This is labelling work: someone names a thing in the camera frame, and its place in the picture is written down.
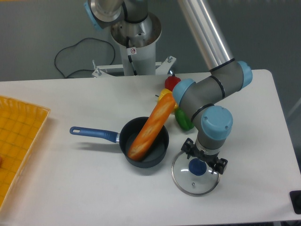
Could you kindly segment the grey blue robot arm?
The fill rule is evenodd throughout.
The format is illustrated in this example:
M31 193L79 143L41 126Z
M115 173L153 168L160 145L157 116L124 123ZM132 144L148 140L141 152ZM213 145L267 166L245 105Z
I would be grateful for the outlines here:
M179 5L211 75L200 81L182 80L173 90L179 107L198 130L197 140L184 151L206 162L220 174L227 160L218 153L230 133L232 116L217 102L240 91L253 78L250 67L236 61L205 0L181 0ZM146 52L161 35L161 24L145 0L90 0L86 11L96 28L110 27L120 45L125 75L155 73L155 54Z

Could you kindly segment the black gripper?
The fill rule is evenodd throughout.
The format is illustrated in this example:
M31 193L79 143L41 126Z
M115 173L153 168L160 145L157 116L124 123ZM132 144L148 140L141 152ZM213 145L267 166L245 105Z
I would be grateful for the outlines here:
M197 157L201 161L204 161L208 166L210 166L213 172L217 172L221 175L224 174L228 160L224 158L218 158L220 149L205 149L202 146L197 146L193 143L193 140L187 138L181 147L181 151L186 153L187 159L190 157Z

